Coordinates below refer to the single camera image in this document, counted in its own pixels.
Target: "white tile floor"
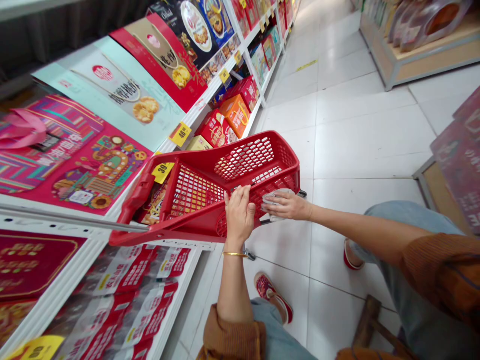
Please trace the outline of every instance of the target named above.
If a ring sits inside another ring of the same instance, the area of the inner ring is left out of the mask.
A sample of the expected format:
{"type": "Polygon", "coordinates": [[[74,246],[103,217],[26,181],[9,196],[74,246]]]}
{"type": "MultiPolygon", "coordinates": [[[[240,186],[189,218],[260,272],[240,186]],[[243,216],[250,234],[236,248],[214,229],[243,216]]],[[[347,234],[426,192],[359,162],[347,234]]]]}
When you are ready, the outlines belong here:
{"type": "MultiPolygon", "coordinates": [[[[409,200],[424,204],[412,174],[432,155],[430,144],[480,84],[480,65],[398,86],[385,92],[359,33],[360,13],[350,0],[301,0],[286,55],[272,79],[268,108],[257,132],[275,130],[300,159],[308,200],[331,209],[363,213],[374,204],[409,200]],[[318,60],[304,70],[297,68],[318,60]]],[[[343,238],[319,225],[285,220],[260,227],[247,242],[258,256],[245,260],[253,279],[266,272],[293,306],[285,329],[314,356],[334,359],[353,339],[367,294],[384,308],[392,332],[400,319],[380,271],[352,272],[343,263],[343,238]]],[[[210,306],[217,302],[223,262],[214,273],[193,337],[181,336],[178,358],[196,358],[210,306]]],[[[390,347],[376,337],[372,347],[390,347]]]]}

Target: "leg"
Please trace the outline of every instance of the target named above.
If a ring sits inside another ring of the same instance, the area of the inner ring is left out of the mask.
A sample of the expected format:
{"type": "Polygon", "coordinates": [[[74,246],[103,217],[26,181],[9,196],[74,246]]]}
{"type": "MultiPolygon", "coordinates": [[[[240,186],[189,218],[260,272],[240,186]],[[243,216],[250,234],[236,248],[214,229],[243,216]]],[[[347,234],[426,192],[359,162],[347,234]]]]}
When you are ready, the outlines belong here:
{"type": "MultiPolygon", "coordinates": [[[[450,219],[409,201],[391,201],[371,207],[365,215],[390,219],[433,233],[463,233],[450,219]]],[[[480,337],[464,323],[444,314],[412,289],[400,269],[381,261],[350,241],[361,260],[377,264],[395,304],[408,346],[420,359],[478,359],[480,337]]]]}

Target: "brown sleeve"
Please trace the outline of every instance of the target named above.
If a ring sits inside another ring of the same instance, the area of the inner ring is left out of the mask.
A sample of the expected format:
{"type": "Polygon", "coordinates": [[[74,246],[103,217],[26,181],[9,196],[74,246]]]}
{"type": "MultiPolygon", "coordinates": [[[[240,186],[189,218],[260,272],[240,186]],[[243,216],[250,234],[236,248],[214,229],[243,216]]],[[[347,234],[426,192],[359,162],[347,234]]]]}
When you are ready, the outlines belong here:
{"type": "Polygon", "coordinates": [[[261,360],[265,358],[266,340],[263,322],[229,323],[219,318],[217,305],[212,305],[197,359],[261,360]]]}
{"type": "Polygon", "coordinates": [[[480,240],[421,237],[403,251],[400,268],[420,295],[480,333],[480,240]]]}

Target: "orange box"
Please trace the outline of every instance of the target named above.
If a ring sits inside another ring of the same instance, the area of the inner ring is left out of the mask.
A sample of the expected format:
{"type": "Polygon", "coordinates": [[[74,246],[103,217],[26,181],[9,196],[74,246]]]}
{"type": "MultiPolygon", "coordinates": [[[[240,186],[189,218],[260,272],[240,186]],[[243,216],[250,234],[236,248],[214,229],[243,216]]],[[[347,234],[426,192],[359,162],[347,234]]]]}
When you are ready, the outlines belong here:
{"type": "Polygon", "coordinates": [[[230,124],[235,135],[241,139],[250,119],[250,112],[242,99],[242,95],[225,100],[220,107],[221,114],[230,124]]]}

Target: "wooden display shelf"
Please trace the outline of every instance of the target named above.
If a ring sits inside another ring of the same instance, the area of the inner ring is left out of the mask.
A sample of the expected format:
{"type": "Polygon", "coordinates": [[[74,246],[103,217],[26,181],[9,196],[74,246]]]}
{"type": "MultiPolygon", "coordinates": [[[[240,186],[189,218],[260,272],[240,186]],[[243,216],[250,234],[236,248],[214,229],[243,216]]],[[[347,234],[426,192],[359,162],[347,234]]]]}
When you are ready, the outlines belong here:
{"type": "Polygon", "coordinates": [[[365,13],[360,31],[375,60],[385,84],[394,86],[442,73],[480,61],[480,18],[478,13],[466,16],[451,35],[410,52],[393,47],[365,13]]]}

